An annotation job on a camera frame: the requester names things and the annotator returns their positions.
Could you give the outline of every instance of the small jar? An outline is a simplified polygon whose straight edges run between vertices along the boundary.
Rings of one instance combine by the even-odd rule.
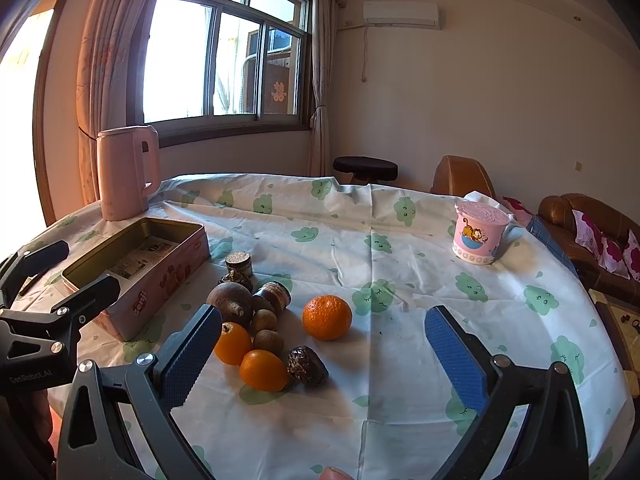
[[[234,251],[225,258],[226,268],[231,272],[237,270],[250,278],[254,275],[251,265],[251,255],[245,251]]]
[[[276,316],[291,303],[291,295],[287,287],[279,282],[267,282],[261,286],[254,296],[264,298],[273,307]]]

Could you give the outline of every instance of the wooden door frame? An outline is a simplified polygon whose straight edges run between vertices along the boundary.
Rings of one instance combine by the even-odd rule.
[[[49,22],[49,28],[47,29],[44,43],[42,44],[42,50],[40,51],[40,59],[38,60],[38,69],[36,71],[36,81],[33,93],[33,119],[31,122],[31,132],[33,136],[33,165],[36,173],[36,184],[38,186],[38,195],[40,196],[42,214],[47,227],[56,221],[56,213],[53,209],[53,202],[51,200],[44,148],[44,96],[53,39],[56,35],[56,29],[58,28],[58,22],[60,21],[60,16],[62,15],[62,9],[65,6],[65,3],[66,0],[56,0],[53,7],[53,15]]]

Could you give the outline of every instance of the pink tin box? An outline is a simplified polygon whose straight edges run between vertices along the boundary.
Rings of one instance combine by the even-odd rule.
[[[481,202],[458,202],[456,212],[454,254],[470,264],[493,263],[504,228],[510,222],[509,216]]]
[[[141,218],[68,266],[62,278],[75,292],[103,273],[116,277],[120,297],[94,322],[129,341],[208,257],[203,225]]]

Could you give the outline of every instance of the jar lid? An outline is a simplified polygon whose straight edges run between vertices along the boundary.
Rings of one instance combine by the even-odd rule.
[[[485,225],[507,225],[510,222],[505,212],[482,202],[458,202],[456,211]]]

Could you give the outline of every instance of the table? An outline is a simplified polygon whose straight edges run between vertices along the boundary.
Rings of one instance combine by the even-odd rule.
[[[620,359],[629,392],[633,398],[640,396],[640,309],[625,301],[617,300],[598,290],[589,290],[600,319]]]
[[[496,205],[478,193],[467,197]],[[123,344],[94,323],[82,329],[78,359],[107,366],[155,351],[181,329],[225,272],[232,250],[252,256],[258,280],[280,280],[292,303],[279,320],[286,348],[306,344],[330,372],[327,386],[264,394],[244,386],[237,367],[207,362],[176,423],[218,480],[314,480],[333,465],[355,478],[430,478],[474,417],[462,405],[424,335],[426,310],[445,304],[492,353],[547,368],[564,360],[585,419],[590,462],[600,478],[625,449],[634,409],[622,367],[590,297],[542,243],[515,222],[498,260],[473,266],[451,251],[460,198],[332,178],[216,174],[162,184],[148,216],[201,222],[211,259],[194,272],[136,340]],[[105,222],[93,204],[52,225],[22,250],[65,239],[69,258],[14,308],[45,311],[66,292],[60,272],[135,221]],[[349,333],[309,337],[302,308],[320,294],[348,301]],[[61,413],[68,386],[50,391]],[[487,469],[502,468],[525,409],[514,412]],[[146,470],[156,463],[130,410],[130,436]]]

